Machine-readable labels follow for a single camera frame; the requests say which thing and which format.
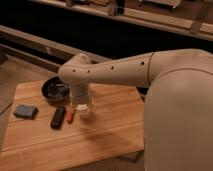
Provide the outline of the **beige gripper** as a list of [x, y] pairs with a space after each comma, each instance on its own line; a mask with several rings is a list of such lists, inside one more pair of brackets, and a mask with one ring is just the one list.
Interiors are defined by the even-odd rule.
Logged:
[[88, 84], [70, 85], [70, 98], [73, 104], [88, 104], [91, 99], [90, 87]]

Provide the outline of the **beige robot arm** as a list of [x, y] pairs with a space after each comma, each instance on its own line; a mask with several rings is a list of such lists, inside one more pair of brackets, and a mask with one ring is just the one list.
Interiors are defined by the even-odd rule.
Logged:
[[213, 171], [213, 53], [178, 49], [93, 64], [77, 54], [60, 79], [71, 98], [88, 98], [88, 85], [144, 87], [145, 171]]

